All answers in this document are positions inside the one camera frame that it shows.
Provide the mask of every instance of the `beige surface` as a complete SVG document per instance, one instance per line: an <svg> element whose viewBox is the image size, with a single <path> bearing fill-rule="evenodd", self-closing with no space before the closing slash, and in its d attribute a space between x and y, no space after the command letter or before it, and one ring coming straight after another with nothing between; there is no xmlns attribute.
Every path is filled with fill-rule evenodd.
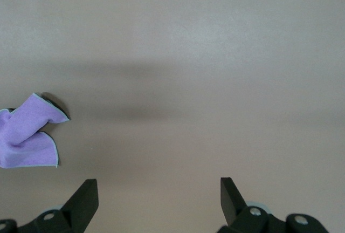
<svg viewBox="0 0 345 233"><path fill-rule="evenodd" d="M216 232L246 200L345 228L344 0L0 0L0 108L51 93L55 168L0 170L19 224L97 178L86 232Z"/></svg>

